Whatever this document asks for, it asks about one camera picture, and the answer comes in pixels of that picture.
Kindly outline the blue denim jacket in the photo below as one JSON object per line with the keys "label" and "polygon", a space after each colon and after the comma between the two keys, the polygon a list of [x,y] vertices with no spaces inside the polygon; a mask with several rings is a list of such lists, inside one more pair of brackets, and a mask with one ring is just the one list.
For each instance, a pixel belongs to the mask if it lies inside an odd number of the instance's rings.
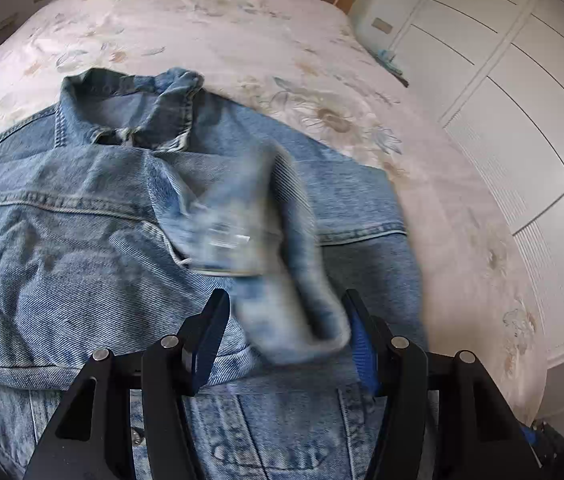
{"label": "blue denim jacket", "polygon": [[0,134],[0,471],[24,476],[92,353],[142,351],[224,289],[184,403],[209,479],[361,479],[384,401],[350,356],[346,289],[423,344],[421,282],[382,170],[172,68],[93,68]]}

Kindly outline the white wardrobe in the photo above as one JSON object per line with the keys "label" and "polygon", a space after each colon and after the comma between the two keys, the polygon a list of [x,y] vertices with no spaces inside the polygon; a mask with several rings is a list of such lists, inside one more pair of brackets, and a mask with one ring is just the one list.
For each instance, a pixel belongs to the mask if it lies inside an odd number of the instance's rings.
{"label": "white wardrobe", "polygon": [[419,0],[391,48],[494,196],[564,363],[564,0]]}

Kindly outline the wooden nightstand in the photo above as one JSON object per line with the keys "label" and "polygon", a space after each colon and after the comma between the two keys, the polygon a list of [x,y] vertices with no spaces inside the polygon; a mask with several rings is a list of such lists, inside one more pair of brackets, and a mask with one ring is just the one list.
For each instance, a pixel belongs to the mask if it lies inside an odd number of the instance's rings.
{"label": "wooden nightstand", "polygon": [[381,50],[379,52],[373,52],[372,55],[374,56],[376,62],[381,64],[385,70],[388,70],[393,76],[395,76],[400,83],[404,86],[404,88],[409,87],[409,81],[404,78],[403,70],[401,70],[394,62],[393,62],[393,55],[387,50]]}

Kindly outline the floral white bedspread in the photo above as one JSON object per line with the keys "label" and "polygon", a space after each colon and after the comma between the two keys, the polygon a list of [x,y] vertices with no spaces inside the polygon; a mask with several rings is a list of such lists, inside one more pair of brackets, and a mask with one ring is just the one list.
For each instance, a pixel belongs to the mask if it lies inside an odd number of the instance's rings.
{"label": "floral white bedspread", "polygon": [[544,332],[508,226],[459,145],[319,0],[52,0],[0,45],[0,132],[91,67],[196,70],[208,90],[383,169],[423,278],[431,348],[470,349],[530,422]]}

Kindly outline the wall outlet right of bed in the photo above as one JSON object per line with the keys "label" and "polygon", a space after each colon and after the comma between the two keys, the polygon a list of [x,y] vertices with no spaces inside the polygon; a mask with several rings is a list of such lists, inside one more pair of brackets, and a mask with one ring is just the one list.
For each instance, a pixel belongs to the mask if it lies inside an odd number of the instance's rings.
{"label": "wall outlet right of bed", "polygon": [[393,31],[393,26],[382,20],[382,18],[375,18],[372,22],[372,26],[380,32],[384,32],[386,35],[390,35]]}

